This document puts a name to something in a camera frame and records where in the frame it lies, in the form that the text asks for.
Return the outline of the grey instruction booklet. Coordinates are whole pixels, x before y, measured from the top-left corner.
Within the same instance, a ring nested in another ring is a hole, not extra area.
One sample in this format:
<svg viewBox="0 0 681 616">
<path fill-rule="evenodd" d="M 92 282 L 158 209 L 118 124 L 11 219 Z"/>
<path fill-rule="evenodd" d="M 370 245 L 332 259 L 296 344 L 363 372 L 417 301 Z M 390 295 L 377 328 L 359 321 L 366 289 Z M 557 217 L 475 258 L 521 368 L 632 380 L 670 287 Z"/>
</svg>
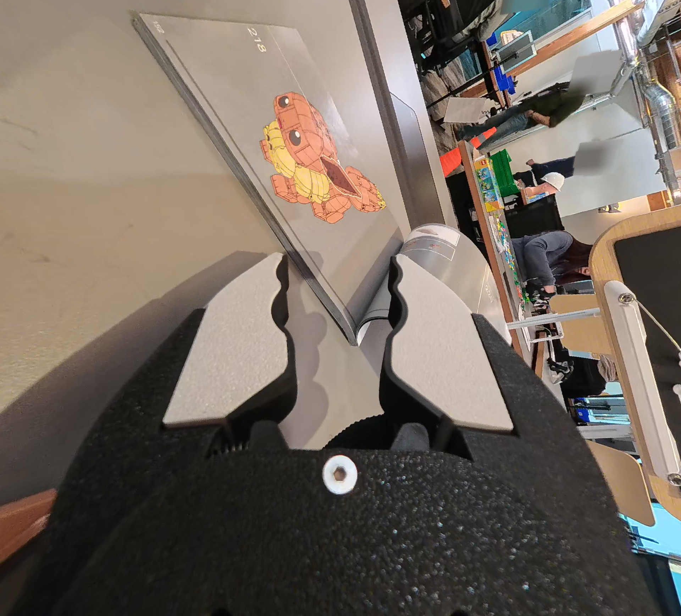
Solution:
<svg viewBox="0 0 681 616">
<path fill-rule="evenodd" d="M 401 229 L 420 188 L 400 185 L 378 112 L 347 125 L 296 29 L 145 13 L 133 25 L 351 344 L 387 318 L 399 252 L 510 339 L 489 267 L 437 217 L 434 187 Z"/>
</svg>

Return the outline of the white metal bracket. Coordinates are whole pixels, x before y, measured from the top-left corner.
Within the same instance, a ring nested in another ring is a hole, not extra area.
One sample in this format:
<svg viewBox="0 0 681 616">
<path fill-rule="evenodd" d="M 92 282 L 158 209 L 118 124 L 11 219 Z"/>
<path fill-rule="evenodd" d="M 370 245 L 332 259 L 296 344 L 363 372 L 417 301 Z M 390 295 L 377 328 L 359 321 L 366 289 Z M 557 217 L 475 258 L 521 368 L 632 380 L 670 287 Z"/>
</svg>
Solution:
<svg viewBox="0 0 681 616">
<path fill-rule="evenodd" d="M 680 453 L 654 377 L 639 302 L 630 289 L 617 280 L 604 285 L 604 295 L 652 471 L 666 483 L 680 487 Z"/>
</svg>

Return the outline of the printed toy box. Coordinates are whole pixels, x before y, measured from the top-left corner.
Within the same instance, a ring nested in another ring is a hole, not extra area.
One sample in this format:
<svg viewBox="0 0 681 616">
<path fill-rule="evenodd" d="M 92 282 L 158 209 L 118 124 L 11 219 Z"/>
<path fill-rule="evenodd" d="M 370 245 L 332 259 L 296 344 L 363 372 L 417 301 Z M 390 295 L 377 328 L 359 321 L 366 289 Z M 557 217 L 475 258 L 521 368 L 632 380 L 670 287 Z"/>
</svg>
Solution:
<svg viewBox="0 0 681 616">
<path fill-rule="evenodd" d="M 487 212 L 503 211 L 505 205 L 494 173 L 492 161 L 487 157 L 478 157 L 473 161 L 472 166 L 483 208 Z"/>
</svg>

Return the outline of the wood-edged black board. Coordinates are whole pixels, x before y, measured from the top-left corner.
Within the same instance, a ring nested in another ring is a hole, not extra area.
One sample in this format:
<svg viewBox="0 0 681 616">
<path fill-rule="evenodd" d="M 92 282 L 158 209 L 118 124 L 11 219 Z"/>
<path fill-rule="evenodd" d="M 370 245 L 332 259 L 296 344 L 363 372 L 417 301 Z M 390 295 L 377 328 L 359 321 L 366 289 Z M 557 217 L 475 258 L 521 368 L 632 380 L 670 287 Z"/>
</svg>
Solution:
<svg viewBox="0 0 681 616">
<path fill-rule="evenodd" d="M 653 500 L 679 519 L 680 488 L 654 475 L 642 440 L 604 286 L 610 280 L 620 281 L 639 302 L 654 377 L 680 453 L 680 207 L 627 218 L 608 229 L 594 245 L 590 267 L 600 317 L 614 352 L 634 443 L 642 461 L 643 478 Z"/>
</svg>

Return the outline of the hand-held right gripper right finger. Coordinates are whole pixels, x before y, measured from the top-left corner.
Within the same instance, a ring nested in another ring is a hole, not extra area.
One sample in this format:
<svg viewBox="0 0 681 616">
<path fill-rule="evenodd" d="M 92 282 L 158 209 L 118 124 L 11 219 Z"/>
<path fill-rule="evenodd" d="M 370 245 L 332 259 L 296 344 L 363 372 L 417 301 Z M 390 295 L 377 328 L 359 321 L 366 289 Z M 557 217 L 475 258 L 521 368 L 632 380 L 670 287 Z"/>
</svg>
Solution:
<svg viewBox="0 0 681 616">
<path fill-rule="evenodd" d="M 457 427 L 511 433 L 514 424 L 476 327 L 455 292 L 403 254 L 389 270 L 389 323 L 379 382 L 383 411 L 396 421 L 442 418 Z"/>
</svg>

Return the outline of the grey rounded flat pad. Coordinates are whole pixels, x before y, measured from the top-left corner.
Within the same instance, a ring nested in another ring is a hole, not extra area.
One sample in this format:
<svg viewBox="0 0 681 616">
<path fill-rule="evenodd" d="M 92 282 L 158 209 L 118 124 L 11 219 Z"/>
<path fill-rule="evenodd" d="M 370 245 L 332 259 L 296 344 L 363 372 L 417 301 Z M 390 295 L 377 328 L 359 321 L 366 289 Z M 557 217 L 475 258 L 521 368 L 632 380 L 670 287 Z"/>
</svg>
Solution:
<svg viewBox="0 0 681 616">
<path fill-rule="evenodd" d="M 410 227 L 455 226 L 447 214 L 449 199 L 441 202 L 415 111 L 393 92 L 387 93 L 385 105 L 386 140 Z"/>
</svg>

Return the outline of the long wood-edged table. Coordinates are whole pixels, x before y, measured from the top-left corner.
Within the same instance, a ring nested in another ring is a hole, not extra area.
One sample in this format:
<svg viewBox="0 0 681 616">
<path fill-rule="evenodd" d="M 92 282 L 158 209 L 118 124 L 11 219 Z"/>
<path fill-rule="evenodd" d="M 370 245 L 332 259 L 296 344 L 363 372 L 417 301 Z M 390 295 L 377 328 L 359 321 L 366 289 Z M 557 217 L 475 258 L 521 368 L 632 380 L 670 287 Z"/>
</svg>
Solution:
<svg viewBox="0 0 681 616">
<path fill-rule="evenodd" d="M 489 267 L 497 285 L 504 320 L 507 323 L 521 321 L 527 313 L 528 301 L 518 280 L 515 253 L 511 244 L 502 208 L 489 211 L 477 171 L 477 150 L 464 141 L 459 142 L 466 181 L 472 196 L 472 204 L 480 226 L 484 250 Z"/>
</svg>

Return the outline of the green plastic bin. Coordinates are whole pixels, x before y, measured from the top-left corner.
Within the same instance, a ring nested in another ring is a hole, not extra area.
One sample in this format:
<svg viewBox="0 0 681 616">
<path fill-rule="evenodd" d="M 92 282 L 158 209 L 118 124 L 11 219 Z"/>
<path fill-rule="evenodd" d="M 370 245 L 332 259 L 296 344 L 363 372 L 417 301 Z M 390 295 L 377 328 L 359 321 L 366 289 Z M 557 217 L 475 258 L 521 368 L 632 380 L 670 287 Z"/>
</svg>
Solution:
<svg viewBox="0 0 681 616">
<path fill-rule="evenodd" d="M 514 174 L 511 170 L 511 157 L 506 149 L 501 149 L 490 155 L 494 176 L 497 181 L 500 196 L 505 198 L 518 193 Z"/>
</svg>

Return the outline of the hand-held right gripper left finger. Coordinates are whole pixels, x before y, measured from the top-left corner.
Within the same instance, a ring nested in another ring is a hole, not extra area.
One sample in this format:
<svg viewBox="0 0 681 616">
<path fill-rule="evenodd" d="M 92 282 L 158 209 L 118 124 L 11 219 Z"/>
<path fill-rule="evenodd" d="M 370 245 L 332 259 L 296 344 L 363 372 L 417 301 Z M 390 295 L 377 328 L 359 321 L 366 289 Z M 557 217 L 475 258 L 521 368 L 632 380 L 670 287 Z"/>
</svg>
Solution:
<svg viewBox="0 0 681 616">
<path fill-rule="evenodd" d="M 225 427 L 237 441 L 258 423 L 278 428 L 297 399 L 287 330 L 287 256 L 273 253 L 206 305 L 163 417 L 167 429 Z"/>
</svg>

